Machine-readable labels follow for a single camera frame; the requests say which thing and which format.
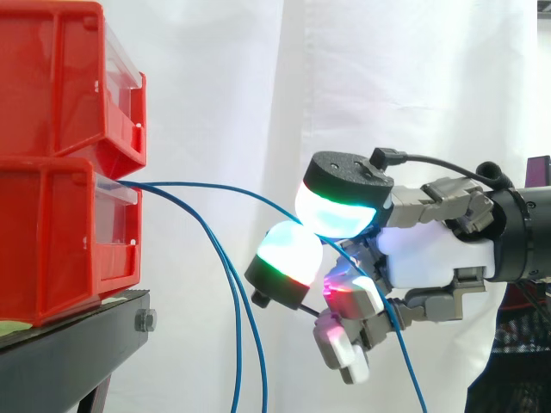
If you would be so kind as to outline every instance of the black cable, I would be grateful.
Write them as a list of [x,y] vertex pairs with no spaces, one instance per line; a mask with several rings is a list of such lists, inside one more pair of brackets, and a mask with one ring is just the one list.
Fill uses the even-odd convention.
[[532,295],[532,293],[524,285],[523,282],[518,282],[516,286],[524,295],[524,297],[534,306],[537,313],[543,318],[543,321],[545,321],[548,324],[548,327],[551,327],[551,315],[549,315],[549,313],[543,309],[540,303],[538,303],[536,297]]
[[511,179],[509,179],[509,177],[504,174],[499,166],[497,166],[497,164],[495,164],[494,162],[482,163],[476,169],[477,173],[474,173],[470,170],[462,168],[461,166],[457,166],[453,163],[446,162],[435,157],[405,154],[405,160],[409,162],[430,163],[436,166],[441,166],[448,170],[453,170],[454,172],[466,176],[467,178],[481,182],[494,190],[513,188],[513,183]]
[[299,310],[303,310],[304,312],[307,312],[308,314],[310,314],[311,316],[314,316],[316,318],[319,317],[319,312],[315,311],[313,308],[310,308],[307,305],[304,305],[304,304],[299,305]]

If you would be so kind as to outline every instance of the glowing dome sensor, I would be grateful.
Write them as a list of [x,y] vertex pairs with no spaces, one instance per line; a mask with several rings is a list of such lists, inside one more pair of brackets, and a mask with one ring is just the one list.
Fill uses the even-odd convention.
[[352,238],[375,221],[386,223],[392,208],[384,205],[393,185],[393,179],[365,157],[318,152],[300,185],[296,214],[305,227],[323,237]]
[[258,247],[245,278],[256,294],[297,309],[318,273],[322,255],[323,247],[313,232],[292,221],[281,222]]
[[294,204],[302,224],[329,238],[353,238],[373,220],[376,210],[369,206],[345,205],[327,200],[300,185]]

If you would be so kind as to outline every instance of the black metal shelf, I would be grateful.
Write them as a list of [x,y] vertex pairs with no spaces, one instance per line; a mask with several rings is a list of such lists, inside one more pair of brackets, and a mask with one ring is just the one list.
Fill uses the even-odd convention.
[[2,337],[0,412],[63,413],[81,400],[79,412],[102,411],[94,398],[104,399],[110,374],[148,338],[139,324],[149,292],[128,290],[116,298],[122,300]]

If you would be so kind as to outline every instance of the green light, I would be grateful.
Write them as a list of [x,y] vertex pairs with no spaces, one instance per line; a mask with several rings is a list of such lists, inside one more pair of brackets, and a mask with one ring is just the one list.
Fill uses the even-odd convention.
[[362,232],[376,214],[368,206],[345,205],[327,200],[300,185],[294,203],[302,224],[322,237],[353,238]]
[[321,265],[323,247],[307,228],[285,221],[269,230],[257,255],[282,274],[309,286]]

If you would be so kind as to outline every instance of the black cylinder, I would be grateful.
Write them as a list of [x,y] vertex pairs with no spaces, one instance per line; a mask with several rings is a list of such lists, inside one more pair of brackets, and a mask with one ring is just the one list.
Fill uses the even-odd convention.
[[[259,256],[253,258],[251,265],[245,271],[245,278],[264,297],[273,299],[292,310],[299,308],[310,289],[309,286],[282,274]],[[268,305],[267,301],[254,300],[253,302],[261,307]]]
[[488,194],[494,222],[483,235],[494,242],[490,281],[541,280],[551,276],[551,187]]

